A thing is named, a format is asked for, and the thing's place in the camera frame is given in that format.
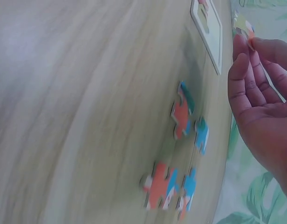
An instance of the table surface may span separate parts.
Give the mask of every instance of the table surface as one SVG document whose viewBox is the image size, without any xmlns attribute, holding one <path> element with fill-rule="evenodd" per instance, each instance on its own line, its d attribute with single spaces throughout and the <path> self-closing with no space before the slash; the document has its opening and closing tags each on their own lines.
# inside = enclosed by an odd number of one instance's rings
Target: table surface
<svg viewBox="0 0 287 224">
<path fill-rule="evenodd" d="M 229 3 L 214 4 L 221 76 L 191 0 L 0 1 L 0 224 L 177 223 L 174 206 L 143 208 L 138 183 L 155 160 L 180 174 L 197 168 L 184 223 L 212 222 L 231 122 L 232 40 Z M 203 157 L 195 133 L 172 135 L 181 79 L 194 117 L 210 128 Z"/>
</svg>

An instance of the jigsaw puzzle piece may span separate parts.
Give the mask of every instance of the jigsaw puzzle piece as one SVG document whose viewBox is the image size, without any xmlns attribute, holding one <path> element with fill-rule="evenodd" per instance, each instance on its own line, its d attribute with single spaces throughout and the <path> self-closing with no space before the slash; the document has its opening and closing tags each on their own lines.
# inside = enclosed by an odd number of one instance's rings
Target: jigsaw puzzle piece
<svg viewBox="0 0 287 224">
<path fill-rule="evenodd" d="M 184 81 L 181 81 L 181 89 L 187 100 L 189 114 L 192 115 L 194 112 L 195 103 Z"/>
<path fill-rule="evenodd" d="M 196 181 L 195 181 L 196 169 L 191 169 L 190 174 L 186 175 L 183 182 L 183 195 L 179 198 L 177 204 L 177 210 L 179 211 L 178 220 L 183 220 L 186 212 L 190 211 Z"/>
<path fill-rule="evenodd" d="M 188 135 L 191 129 L 191 122 L 189 121 L 189 108 L 181 86 L 182 82 L 180 82 L 178 86 L 180 102 L 175 102 L 171 110 L 171 117 L 176 122 L 176 127 L 174 130 L 174 136 L 176 140 L 180 139 L 182 134 Z"/>
<path fill-rule="evenodd" d="M 179 190 L 176 183 L 178 171 L 167 167 L 164 163 L 154 166 L 153 174 L 143 176 L 141 185 L 147 192 L 145 207 L 147 210 L 168 209 L 173 196 Z"/>
<path fill-rule="evenodd" d="M 204 155 L 209 138 L 209 127 L 204 118 L 201 117 L 198 121 L 195 121 L 194 130 L 197 133 L 195 145 L 201 154 Z"/>
</svg>

